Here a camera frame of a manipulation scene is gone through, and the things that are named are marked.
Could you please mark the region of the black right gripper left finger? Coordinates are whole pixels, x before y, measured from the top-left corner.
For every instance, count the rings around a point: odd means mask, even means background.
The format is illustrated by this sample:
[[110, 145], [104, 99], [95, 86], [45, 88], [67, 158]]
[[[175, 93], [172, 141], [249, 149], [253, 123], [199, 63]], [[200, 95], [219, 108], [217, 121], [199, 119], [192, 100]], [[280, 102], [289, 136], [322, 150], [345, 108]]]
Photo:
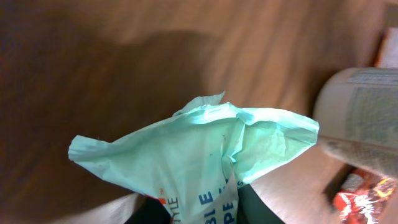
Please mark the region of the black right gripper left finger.
[[124, 224], [170, 224], [170, 221], [170, 214], [157, 199], [139, 195], [132, 215]]

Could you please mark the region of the green lid jar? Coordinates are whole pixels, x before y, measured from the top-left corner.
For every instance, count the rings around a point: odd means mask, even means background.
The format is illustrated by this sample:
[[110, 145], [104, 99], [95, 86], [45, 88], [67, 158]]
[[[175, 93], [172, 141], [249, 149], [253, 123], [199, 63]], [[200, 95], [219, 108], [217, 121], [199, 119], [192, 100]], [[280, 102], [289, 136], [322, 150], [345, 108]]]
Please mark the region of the green lid jar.
[[397, 178], [397, 70], [349, 68], [321, 89], [318, 145], [352, 166]]

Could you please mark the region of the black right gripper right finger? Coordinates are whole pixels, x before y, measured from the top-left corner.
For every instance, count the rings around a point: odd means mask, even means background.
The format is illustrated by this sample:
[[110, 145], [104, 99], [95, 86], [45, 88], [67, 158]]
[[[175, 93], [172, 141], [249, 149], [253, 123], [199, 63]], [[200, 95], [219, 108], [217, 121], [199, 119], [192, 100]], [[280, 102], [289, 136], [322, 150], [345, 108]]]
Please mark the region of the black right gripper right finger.
[[284, 224], [250, 185], [238, 190], [237, 224]]

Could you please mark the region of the orange snack packet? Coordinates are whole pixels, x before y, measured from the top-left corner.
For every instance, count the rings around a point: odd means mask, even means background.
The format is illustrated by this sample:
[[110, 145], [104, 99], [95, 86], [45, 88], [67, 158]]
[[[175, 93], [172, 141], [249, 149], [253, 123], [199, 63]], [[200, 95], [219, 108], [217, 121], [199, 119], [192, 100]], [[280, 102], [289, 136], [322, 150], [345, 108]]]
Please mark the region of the orange snack packet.
[[343, 224], [378, 224], [397, 190], [397, 181], [366, 170], [352, 170], [333, 199]]

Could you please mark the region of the teal wet wipes pack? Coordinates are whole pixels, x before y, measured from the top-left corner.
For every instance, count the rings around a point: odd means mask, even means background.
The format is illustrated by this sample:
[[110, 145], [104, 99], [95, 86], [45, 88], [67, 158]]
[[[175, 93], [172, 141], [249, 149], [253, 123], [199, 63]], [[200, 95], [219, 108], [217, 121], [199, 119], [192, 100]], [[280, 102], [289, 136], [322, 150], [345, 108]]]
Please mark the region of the teal wet wipes pack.
[[70, 160], [155, 198], [173, 223], [236, 223], [238, 190], [316, 144], [316, 121], [199, 96], [172, 117], [114, 142], [76, 136]]

